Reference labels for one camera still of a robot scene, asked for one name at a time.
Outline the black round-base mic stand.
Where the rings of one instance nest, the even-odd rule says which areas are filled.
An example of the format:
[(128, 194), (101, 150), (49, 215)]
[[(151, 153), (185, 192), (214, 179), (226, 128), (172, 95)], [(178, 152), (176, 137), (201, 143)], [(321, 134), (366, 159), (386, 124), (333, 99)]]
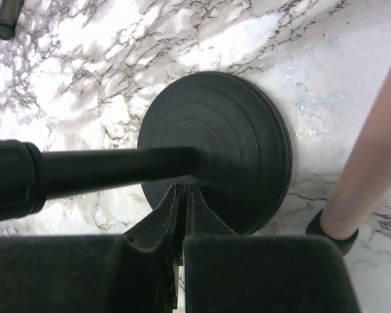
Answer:
[(186, 185), (233, 231), (251, 234), (278, 211), (292, 167), (273, 101), (244, 78), (198, 72), (153, 100), (135, 149), (42, 152), (0, 140), (0, 221), (36, 214), (48, 200), (135, 184), (155, 208), (171, 185)]

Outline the pink perforated music stand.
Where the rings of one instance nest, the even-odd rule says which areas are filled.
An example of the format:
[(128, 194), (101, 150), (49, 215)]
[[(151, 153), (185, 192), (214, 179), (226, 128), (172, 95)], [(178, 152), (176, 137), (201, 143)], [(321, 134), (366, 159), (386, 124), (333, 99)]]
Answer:
[(330, 239), (343, 255), (360, 225), (391, 188), (391, 66), (326, 207), (306, 228)]

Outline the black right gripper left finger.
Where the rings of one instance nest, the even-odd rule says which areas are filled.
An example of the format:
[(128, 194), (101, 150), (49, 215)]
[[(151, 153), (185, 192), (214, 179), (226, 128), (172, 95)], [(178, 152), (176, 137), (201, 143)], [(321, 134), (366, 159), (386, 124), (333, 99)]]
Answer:
[(172, 312), (183, 199), (121, 235), (0, 237), (0, 312)]

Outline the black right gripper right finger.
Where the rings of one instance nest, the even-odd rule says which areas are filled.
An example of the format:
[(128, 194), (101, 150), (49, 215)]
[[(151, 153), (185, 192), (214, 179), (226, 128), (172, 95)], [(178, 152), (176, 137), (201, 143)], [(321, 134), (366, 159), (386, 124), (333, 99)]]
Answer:
[(343, 256), (321, 236), (237, 235), (187, 195), (187, 312), (360, 312)]

